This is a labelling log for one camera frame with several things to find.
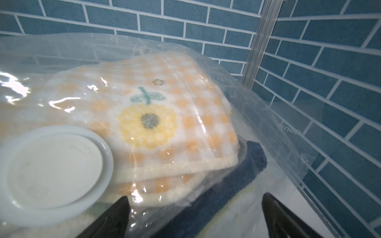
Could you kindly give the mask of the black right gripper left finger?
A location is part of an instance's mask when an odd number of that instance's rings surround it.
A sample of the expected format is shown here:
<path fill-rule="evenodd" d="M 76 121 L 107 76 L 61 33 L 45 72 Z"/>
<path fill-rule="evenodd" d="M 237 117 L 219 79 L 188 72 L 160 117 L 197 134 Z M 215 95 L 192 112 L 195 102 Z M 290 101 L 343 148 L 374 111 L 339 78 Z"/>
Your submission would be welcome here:
<path fill-rule="evenodd" d="M 130 211 L 128 198 L 121 197 L 77 238 L 124 238 Z"/>

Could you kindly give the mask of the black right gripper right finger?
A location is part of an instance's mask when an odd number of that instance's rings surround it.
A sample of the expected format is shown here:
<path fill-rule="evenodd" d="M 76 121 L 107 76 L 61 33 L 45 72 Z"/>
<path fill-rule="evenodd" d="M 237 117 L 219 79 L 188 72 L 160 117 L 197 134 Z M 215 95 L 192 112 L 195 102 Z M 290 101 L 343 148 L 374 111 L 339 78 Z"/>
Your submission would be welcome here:
<path fill-rule="evenodd" d="M 263 195 L 262 209 L 270 238 L 322 238 L 269 192 Z"/>

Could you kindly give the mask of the blue cloud pattern blanket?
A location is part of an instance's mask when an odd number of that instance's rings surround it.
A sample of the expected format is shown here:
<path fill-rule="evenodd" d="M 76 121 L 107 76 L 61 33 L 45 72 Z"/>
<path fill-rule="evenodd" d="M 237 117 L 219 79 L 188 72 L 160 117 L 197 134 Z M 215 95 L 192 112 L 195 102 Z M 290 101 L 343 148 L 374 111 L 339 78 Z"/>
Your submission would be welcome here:
<path fill-rule="evenodd" d="M 239 139 L 241 163 L 221 182 L 199 196 L 154 238 L 195 238 L 228 202 L 267 167 L 267 158 L 258 142 Z"/>

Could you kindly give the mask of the clear plastic vacuum bag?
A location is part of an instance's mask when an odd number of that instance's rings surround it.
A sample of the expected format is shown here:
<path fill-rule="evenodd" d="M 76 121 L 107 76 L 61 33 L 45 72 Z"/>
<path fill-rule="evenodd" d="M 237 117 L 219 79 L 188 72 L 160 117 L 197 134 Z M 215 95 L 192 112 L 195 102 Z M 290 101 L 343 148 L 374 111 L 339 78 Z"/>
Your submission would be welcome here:
<path fill-rule="evenodd" d="M 1 38 L 1 237 L 316 238 L 270 107 L 173 43 Z"/>

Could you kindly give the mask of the orange checkered sunflower blanket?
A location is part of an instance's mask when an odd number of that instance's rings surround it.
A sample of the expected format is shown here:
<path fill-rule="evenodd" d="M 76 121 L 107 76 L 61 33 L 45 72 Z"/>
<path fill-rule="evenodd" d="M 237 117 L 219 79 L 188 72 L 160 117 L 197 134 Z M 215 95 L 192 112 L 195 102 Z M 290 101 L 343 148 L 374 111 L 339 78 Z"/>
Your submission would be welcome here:
<path fill-rule="evenodd" d="M 1 142 L 44 126 L 101 136 L 114 173 L 100 202 L 175 203 L 238 163 L 232 107 L 188 54 L 148 53 L 57 73 L 1 71 Z"/>

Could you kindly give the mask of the white round bag valve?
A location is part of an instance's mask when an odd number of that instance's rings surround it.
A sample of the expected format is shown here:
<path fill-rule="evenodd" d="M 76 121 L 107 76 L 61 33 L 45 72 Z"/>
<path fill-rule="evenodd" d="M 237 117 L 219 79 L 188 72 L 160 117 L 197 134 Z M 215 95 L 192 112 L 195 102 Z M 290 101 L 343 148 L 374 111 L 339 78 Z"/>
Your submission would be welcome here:
<path fill-rule="evenodd" d="M 1 220 L 43 227 L 74 218 L 105 192 L 113 169 L 110 147 L 90 130 L 25 133 L 1 147 Z"/>

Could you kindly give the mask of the right aluminium corner post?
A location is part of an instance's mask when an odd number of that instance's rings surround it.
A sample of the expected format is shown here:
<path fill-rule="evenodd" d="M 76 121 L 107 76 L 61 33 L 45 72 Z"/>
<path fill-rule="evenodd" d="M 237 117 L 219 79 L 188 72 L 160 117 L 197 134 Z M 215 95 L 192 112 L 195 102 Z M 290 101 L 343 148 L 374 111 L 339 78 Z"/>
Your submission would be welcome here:
<path fill-rule="evenodd" d="M 264 1 L 259 25 L 241 80 L 247 89 L 253 88 L 282 4 L 283 0 Z"/>

